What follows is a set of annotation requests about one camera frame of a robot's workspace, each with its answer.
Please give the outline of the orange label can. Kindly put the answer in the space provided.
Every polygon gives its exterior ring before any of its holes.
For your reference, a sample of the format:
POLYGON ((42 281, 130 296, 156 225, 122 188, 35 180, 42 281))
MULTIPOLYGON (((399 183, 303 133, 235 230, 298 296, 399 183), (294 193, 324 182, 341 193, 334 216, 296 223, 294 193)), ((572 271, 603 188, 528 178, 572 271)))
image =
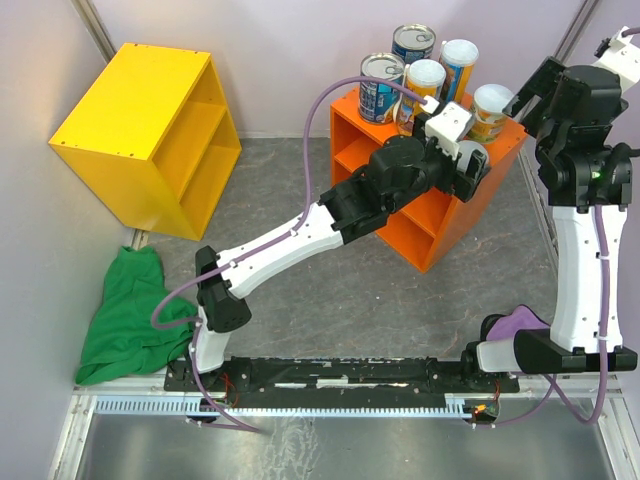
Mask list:
POLYGON ((480 144, 494 142, 506 125, 503 109, 513 99, 514 93, 499 84, 485 84, 473 94, 470 112, 474 123, 467 138, 480 144))

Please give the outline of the tall orange blue can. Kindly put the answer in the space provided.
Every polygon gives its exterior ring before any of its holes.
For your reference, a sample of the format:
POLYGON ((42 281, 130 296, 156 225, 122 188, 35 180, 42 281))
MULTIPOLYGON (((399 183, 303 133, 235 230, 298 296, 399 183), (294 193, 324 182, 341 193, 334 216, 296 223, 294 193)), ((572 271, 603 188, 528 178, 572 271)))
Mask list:
POLYGON ((478 47, 469 40, 454 39, 442 44, 439 63, 445 69, 441 90, 444 103, 462 100, 478 58, 478 47))

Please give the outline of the orange shelf cabinet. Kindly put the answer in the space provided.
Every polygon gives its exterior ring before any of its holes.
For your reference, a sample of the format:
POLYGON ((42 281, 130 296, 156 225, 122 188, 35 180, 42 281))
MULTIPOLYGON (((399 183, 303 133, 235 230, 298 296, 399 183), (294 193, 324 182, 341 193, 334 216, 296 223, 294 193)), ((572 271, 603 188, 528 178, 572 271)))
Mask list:
MULTIPOLYGON (((347 179, 397 132, 392 124, 365 122, 358 104, 359 89, 354 88, 330 106, 332 184, 347 179)), ((525 140, 524 127, 508 119, 497 140, 486 146, 491 170, 470 201, 432 189, 392 215, 377 235, 416 269, 428 271, 479 221, 525 140)))

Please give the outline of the tall blue red can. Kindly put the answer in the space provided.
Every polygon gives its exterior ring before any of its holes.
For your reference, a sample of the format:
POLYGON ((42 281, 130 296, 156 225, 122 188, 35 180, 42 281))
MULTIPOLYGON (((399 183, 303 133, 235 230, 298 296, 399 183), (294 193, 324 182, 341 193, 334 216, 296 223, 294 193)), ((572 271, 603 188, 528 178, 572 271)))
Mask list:
MULTIPOLYGON (((419 94, 438 99, 444 84, 446 71, 437 61, 420 59, 412 62, 406 70, 404 86, 419 94)), ((421 104, 404 94, 400 96, 395 116, 398 132, 401 135, 412 134, 414 118, 421 111, 421 104)))

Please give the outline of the dark blue can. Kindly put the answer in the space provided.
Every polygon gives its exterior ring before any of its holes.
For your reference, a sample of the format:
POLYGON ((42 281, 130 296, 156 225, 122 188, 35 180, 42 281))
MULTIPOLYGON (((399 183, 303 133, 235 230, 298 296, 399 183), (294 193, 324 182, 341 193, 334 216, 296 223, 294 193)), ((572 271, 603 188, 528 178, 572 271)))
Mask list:
MULTIPOLYGON (((405 63, 393 53, 366 56, 360 65, 361 75, 388 80, 401 85, 405 63)), ((359 114, 367 122, 377 125, 390 123, 399 92, 386 84, 366 81, 359 87, 359 114)))

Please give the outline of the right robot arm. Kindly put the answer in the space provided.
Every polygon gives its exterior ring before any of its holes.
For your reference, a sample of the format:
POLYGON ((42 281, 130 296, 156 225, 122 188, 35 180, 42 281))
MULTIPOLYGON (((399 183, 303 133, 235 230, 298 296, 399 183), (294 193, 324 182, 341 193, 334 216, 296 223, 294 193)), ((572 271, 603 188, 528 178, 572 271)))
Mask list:
POLYGON ((539 99, 521 125, 536 141, 538 175, 558 239, 555 314, 545 324, 523 307, 485 318, 481 338, 461 355, 460 382, 481 391, 495 373, 626 372, 638 355, 624 346, 617 319, 619 241, 632 200, 626 143, 609 146, 623 94, 639 81, 637 55, 602 54, 567 67, 548 57, 502 111, 508 117, 539 99))

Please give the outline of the green label can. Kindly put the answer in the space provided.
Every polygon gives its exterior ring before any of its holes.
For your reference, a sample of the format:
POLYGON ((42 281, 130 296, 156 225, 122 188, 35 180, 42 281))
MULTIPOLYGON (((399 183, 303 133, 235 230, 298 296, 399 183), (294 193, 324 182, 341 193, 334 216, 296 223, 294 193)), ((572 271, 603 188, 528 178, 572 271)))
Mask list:
POLYGON ((472 153, 474 151, 479 151, 485 157, 488 156, 488 152, 486 151, 485 147, 478 142, 468 139, 464 139, 459 142, 459 158, 457 164, 457 170, 459 172, 465 173, 467 171, 472 153))

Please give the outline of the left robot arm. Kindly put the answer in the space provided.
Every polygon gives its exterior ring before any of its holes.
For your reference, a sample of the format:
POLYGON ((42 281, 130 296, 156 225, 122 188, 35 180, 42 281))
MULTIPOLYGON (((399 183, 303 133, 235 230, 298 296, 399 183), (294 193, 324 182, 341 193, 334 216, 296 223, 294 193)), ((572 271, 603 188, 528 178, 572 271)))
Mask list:
POLYGON ((195 358, 187 379, 201 390, 219 383, 231 333, 251 318, 246 298, 262 283, 385 227, 391 215, 431 189, 467 202, 489 170, 488 153, 470 140, 461 141, 451 157, 435 138, 393 136, 366 164, 323 193, 306 216, 233 249, 198 250, 196 273, 210 277, 197 287, 201 327, 191 346, 195 358))

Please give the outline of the blue can pull tab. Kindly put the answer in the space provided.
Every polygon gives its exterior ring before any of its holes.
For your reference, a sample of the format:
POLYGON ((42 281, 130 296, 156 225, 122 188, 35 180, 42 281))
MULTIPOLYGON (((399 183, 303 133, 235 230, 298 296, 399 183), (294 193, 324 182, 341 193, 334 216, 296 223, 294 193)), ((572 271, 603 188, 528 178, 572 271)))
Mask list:
POLYGON ((405 24, 393 32, 391 52, 405 64, 430 59, 436 41, 435 32, 422 24, 405 24))

